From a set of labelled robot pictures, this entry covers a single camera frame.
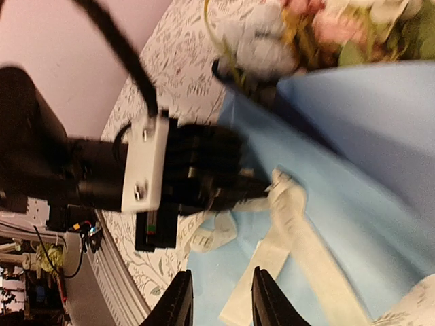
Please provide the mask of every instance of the floral tablecloth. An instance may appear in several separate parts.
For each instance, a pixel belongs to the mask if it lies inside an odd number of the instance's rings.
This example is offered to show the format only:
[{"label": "floral tablecloth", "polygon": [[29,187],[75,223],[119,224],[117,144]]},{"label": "floral tablecloth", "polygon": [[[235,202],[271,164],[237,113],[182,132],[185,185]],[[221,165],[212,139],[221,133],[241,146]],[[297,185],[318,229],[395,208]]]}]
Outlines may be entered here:
[{"label": "floral tablecloth", "polygon": [[[211,24],[243,19],[260,0],[213,0]],[[141,53],[141,61],[153,79],[161,107],[169,108],[180,122],[208,123],[218,118],[224,99],[223,87],[214,80],[211,65],[216,57],[203,20],[204,0],[174,0]],[[115,137],[119,129],[145,108],[129,78],[103,132]],[[176,250],[140,253],[134,249],[135,216],[105,214],[107,225],[125,264],[146,302],[153,308],[172,278],[186,267]]]}]

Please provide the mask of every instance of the pink flower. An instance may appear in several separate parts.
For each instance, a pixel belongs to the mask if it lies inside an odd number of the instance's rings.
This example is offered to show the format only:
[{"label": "pink flower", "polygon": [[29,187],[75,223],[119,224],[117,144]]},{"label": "pink flower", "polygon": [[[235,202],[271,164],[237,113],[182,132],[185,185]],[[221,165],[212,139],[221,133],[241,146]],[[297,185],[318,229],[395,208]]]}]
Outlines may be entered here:
[{"label": "pink flower", "polygon": [[362,21],[330,12],[319,12],[313,20],[313,31],[319,43],[345,45],[353,41],[363,46],[367,42],[367,30]]},{"label": "pink flower", "polygon": [[325,8],[323,0],[281,0],[281,6],[299,16],[315,14]]}]

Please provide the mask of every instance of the white wall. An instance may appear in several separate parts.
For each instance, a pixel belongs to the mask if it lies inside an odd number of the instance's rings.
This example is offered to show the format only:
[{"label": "white wall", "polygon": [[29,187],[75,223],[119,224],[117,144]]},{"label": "white wall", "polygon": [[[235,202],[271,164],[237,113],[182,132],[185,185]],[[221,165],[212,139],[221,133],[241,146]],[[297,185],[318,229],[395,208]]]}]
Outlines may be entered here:
[{"label": "white wall", "polygon": [[[99,1],[138,51],[171,2]],[[100,136],[127,76],[71,0],[6,0],[0,17],[0,65],[5,62],[28,71],[69,134],[88,137]]]}]

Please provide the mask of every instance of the blue paper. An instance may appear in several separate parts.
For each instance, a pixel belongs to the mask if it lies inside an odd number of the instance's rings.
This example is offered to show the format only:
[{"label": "blue paper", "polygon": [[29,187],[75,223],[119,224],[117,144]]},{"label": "blue paper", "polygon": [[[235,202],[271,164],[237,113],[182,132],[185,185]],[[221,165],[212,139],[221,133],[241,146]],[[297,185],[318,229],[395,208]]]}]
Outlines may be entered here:
[{"label": "blue paper", "polygon": [[[281,167],[307,190],[307,218],[377,318],[421,279],[435,273],[435,230],[357,168],[294,132],[240,94],[228,93],[220,122],[247,141],[246,165],[271,179]],[[191,253],[195,325],[218,316],[270,226],[268,212],[234,214],[237,239],[210,253]],[[298,266],[289,259],[278,284],[312,326],[327,322]]]},{"label": "blue paper", "polygon": [[346,158],[435,225],[434,63],[291,77],[278,83],[278,93]]}]

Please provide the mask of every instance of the black cable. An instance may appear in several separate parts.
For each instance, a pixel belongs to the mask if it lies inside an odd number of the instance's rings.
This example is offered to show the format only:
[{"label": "black cable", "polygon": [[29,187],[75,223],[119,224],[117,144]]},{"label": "black cable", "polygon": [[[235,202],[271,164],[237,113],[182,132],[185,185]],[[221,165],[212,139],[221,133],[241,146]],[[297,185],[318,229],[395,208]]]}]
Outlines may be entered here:
[{"label": "black cable", "polygon": [[[33,227],[35,228],[36,234],[38,235],[38,239],[41,242],[42,250],[44,251],[43,253],[46,255],[48,263],[50,264],[53,271],[55,271],[56,274],[61,276],[60,272],[57,270],[56,267],[54,267],[54,264],[52,263],[52,260],[50,259],[50,256],[48,255],[48,252],[47,252],[46,246],[44,245],[44,242],[42,240],[41,234],[39,233],[36,226],[33,226]],[[80,261],[79,261],[79,265],[77,267],[77,270],[72,275],[69,275],[69,276],[64,275],[63,276],[64,278],[74,278],[77,276],[77,274],[79,274],[79,271],[80,271],[80,268],[82,267],[82,262],[83,262],[84,246],[85,246],[84,239],[82,239],[82,250],[80,251]]]},{"label": "black cable", "polygon": [[116,134],[113,145],[111,146],[111,152],[114,156],[115,161],[120,165],[121,168],[125,167],[126,162],[121,161],[120,157],[120,146],[122,144],[122,137],[125,135],[128,129],[131,128],[131,122],[123,126],[120,131]]},{"label": "black cable", "polygon": [[[32,231],[29,231],[29,230],[26,230],[26,229],[22,229],[22,228],[19,228],[19,227],[17,227],[17,226],[13,226],[13,225],[8,225],[8,224],[6,224],[6,223],[2,223],[2,222],[0,222],[0,225],[2,225],[2,226],[5,226],[5,227],[7,227],[7,228],[10,228],[10,229],[13,229],[13,230],[16,230],[16,231],[20,231],[20,232],[23,232],[23,233],[27,233],[27,234],[37,234],[36,232],[32,232]],[[47,234],[47,233],[40,233],[42,236],[51,236],[51,237],[53,237],[53,238],[59,238],[59,239],[61,239],[62,240],[62,242],[63,242],[63,244],[66,246],[67,245],[67,242],[65,241],[65,239],[63,238],[63,236],[55,236],[55,235],[53,235],[53,234]]]},{"label": "black cable", "polygon": [[156,117],[158,114],[157,91],[142,67],[139,55],[115,25],[110,13],[95,0],[73,0],[73,2],[86,11],[89,18],[102,32],[125,69],[136,81],[139,91],[147,104],[148,115]]}]

